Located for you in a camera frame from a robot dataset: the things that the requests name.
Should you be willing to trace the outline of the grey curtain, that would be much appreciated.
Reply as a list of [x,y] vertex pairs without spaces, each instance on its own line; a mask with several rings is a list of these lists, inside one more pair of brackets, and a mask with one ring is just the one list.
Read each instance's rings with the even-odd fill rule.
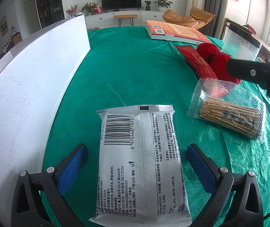
[[228,0],[206,0],[204,11],[214,14],[214,18],[201,31],[204,35],[220,38]]

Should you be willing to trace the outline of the red yarn ball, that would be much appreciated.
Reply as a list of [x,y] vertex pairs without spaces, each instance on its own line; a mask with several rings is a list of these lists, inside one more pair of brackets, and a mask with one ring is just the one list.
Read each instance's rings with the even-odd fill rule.
[[232,77],[227,71],[227,62],[231,59],[229,54],[223,53],[212,43],[202,43],[196,48],[196,51],[209,64],[219,80],[239,84],[240,79]]

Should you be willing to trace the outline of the red flower arrangement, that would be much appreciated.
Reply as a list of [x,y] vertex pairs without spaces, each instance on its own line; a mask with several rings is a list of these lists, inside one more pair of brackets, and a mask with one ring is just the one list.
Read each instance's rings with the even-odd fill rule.
[[69,17],[73,17],[76,15],[77,13],[77,9],[78,9],[78,4],[75,4],[75,5],[71,5],[68,9],[66,9],[66,13]]

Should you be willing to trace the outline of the small potted plant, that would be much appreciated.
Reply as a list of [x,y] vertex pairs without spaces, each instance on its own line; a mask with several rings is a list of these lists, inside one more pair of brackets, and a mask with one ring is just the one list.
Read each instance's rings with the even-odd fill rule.
[[151,5],[152,1],[150,1],[150,0],[145,0],[144,3],[145,3],[145,5],[146,5],[145,10],[146,10],[146,11],[150,11],[150,10],[151,10],[151,6],[150,6],[150,5]]

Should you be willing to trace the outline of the potted green plant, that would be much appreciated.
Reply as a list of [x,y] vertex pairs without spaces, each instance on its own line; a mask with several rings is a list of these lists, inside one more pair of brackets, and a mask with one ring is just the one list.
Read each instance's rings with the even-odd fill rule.
[[173,4],[171,0],[154,0],[153,3],[157,5],[158,11],[160,12],[165,12],[170,9]]

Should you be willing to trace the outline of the orange lounge chair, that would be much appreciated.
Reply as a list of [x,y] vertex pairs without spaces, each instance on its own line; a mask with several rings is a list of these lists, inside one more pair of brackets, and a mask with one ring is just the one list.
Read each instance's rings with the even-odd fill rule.
[[192,7],[188,16],[180,16],[168,9],[163,14],[163,20],[167,23],[176,24],[180,26],[191,27],[195,29],[201,29],[209,24],[215,15],[207,11]]

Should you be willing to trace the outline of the green plant with red decoration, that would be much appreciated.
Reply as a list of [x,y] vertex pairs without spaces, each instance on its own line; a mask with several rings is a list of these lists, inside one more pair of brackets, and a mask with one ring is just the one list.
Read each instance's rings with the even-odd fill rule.
[[103,11],[103,8],[101,4],[96,4],[96,3],[86,3],[81,9],[81,12],[86,15],[101,14],[102,11]]

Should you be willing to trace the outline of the green satin tablecloth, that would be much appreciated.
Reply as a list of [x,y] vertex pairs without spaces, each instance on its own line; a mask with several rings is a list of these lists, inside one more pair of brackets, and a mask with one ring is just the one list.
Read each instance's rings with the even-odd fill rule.
[[61,101],[49,135],[43,167],[57,165],[79,143],[88,147],[65,199],[85,226],[95,216],[101,119],[98,110],[140,104],[172,105],[181,153],[195,143],[218,166],[256,174],[264,213],[270,213],[270,98],[258,85],[241,86],[266,104],[266,125],[254,141],[187,115],[198,79],[174,42],[151,40],[144,27],[88,32],[90,51]]

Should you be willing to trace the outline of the white tv cabinet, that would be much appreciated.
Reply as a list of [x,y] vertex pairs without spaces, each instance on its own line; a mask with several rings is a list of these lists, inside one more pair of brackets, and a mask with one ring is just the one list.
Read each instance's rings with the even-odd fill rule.
[[96,15],[85,16],[87,29],[105,29],[112,27],[129,27],[147,25],[147,20],[164,22],[164,12],[128,10],[120,12],[105,12]]

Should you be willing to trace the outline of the wet wipes pack yellow black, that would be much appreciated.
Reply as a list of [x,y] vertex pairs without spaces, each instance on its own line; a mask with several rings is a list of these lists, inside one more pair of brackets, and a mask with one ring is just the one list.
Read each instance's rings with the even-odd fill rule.
[[95,217],[101,226],[190,226],[171,105],[99,110]]

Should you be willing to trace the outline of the dark bookshelf cabinet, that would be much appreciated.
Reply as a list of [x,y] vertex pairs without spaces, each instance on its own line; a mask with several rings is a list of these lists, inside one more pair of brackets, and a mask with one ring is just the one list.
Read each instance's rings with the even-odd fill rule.
[[36,7],[42,28],[65,18],[62,0],[36,0]]

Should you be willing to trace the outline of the orange book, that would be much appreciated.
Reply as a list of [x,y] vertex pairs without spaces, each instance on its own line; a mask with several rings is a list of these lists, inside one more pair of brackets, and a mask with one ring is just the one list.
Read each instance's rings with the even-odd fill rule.
[[152,40],[168,40],[194,45],[210,43],[205,35],[191,27],[147,20],[146,30]]

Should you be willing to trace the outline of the red tea packet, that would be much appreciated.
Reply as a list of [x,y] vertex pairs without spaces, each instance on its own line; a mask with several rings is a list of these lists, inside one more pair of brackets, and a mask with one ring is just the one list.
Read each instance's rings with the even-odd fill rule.
[[191,45],[175,46],[175,48],[184,56],[186,63],[193,70],[198,79],[217,79],[211,66],[202,58],[202,56]]

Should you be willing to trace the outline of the clear jar with black lid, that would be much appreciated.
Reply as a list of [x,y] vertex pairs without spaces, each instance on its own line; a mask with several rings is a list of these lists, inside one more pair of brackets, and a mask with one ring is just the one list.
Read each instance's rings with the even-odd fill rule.
[[221,52],[229,54],[233,59],[255,61],[260,48],[261,43],[251,33],[229,23]]

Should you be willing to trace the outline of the cotton swabs plastic bag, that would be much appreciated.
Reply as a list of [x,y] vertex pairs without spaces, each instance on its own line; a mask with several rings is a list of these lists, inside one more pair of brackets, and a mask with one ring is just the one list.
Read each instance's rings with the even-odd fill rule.
[[240,85],[208,77],[196,84],[187,115],[259,140],[265,126],[266,106]]

